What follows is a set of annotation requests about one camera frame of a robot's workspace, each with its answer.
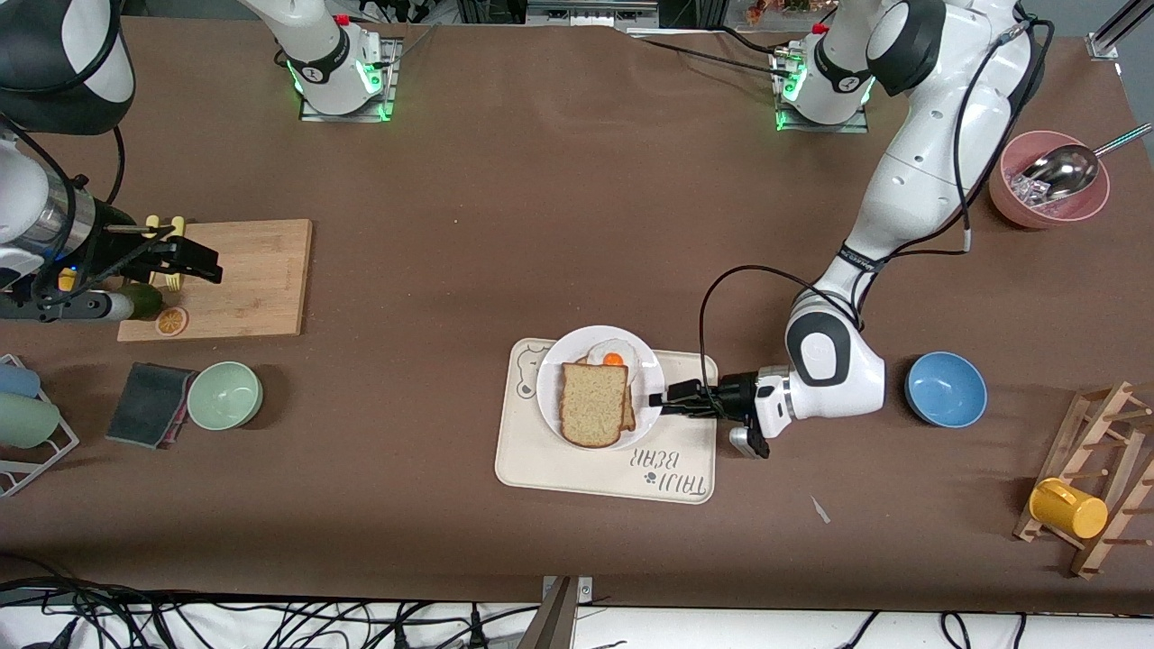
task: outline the bowl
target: bowl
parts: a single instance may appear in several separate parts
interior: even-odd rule
[[[201,372],[188,390],[188,415],[207,431],[243,426],[261,409],[264,388],[247,366],[226,360]]]
[[[935,351],[919,358],[906,376],[906,401],[926,422],[965,428],[986,412],[986,381],[957,353]]]
[[[1081,192],[1036,208],[1018,200],[1010,182],[1034,161],[1063,144],[1081,144],[1078,140],[1052,130],[1031,130],[1014,137],[998,158],[998,170],[990,178],[990,199],[1006,219],[1024,227],[1047,230],[1086,221],[1106,207],[1110,197],[1110,173],[1100,164],[1097,178]]]

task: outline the plate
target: plate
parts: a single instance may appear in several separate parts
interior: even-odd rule
[[[537,374],[537,404],[541,408],[541,416],[549,425],[549,428],[563,440],[561,434],[561,366],[565,363],[577,363],[589,353],[593,345],[612,340],[625,341],[637,351],[637,359],[640,370],[630,387],[634,390],[634,415],[637,419],[637,427],[632,431],[621,433],[621,439],[612,446],[605,448],[585,448],[572,445],[585,450],[615,450],[627,448],[640,441],[645,433],[653,427],[658,417],[661,416],[660,408],[652,408],[649,404],[649,395],[665,391],[665,372],[657,360],[657,355],[650,349],[645,341],[620,329],[617,327],[594,326],[577,329],[560,341],[554,343],[549,353],[545,355]]]

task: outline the brown tabletop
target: brown tabletop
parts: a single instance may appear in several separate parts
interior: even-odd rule
[[[118,207],[312,218],[305,331],[128,345],[114,326],[0,324],[0,351],[42,373],[83,441],[0,501],[3,550],[230,592],[531,600],[541,575],[586,574],[621,604],[1154,606],[1148,551],[1116,549],[1086,582],[1065,576],[1064,544],[1011,539],[1071,390],[1152,378],[1141,147],[1110,158],[1114,197],[1092,223],[1027,232],[983,197],[973,254],[883,274],[865,313],[890,365],[883,411],[797,423],[767,462],[722,447],[702,506],[519,490],[493,472],[512,344],[610,323],[692,351],[722,270],[816,277],[905,99],[875,92],[868,135],[778,133],[756,74],[609,29],[447,28],[405,59],[391,124],[306,125],[260,23],[125,29],[138,88]],[[758,62],[714,36],[677,43]],[[1047,67],[1021,129],[1093,143],[1134,125],[1115,66],[1080,42]],[[44,143],[104,194],[111,136]],[[769,276],[719,290],[722,372],[786,361],[795,292]],[[909,360],[938,349],[989,383],[971,428],[928,427],[900,396]],[[247,430],[189,425],[168,452],[104,439],[132,361],[225,359],[267,385]]]

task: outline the wooden cutting board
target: wooden cutting board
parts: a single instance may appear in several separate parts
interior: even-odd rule
[[[224,282],[185,277],[181,291],[172,293],[165,277],[157,275],[153,284],[165,304],[188,311],[188,328],[164,337],[155,322],[126,320],[118,341],[300,335],[313,222],[190,223],[186,236],[219,253]]]

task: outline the spoon handle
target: spoon handle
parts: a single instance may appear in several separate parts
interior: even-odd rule
[[[1154,130],[1154,126],[1151,126],[1148,122],[1144,124],[1138,128],[1131,130],[1130,133],[1126,133],[1125,135],[1118,137],[1117,140],[1102,144],[1094,151],[1094,155],[1097,157],[1102,157],[1107,154],[1112,152],[1115,149],[1121,149],[1122,147],[1125,147],[1126,144],[1133,142],[1134,140],[1140,140],[1141,137],[1145,137],[1146,134],[1149,133],[1151,130]]]

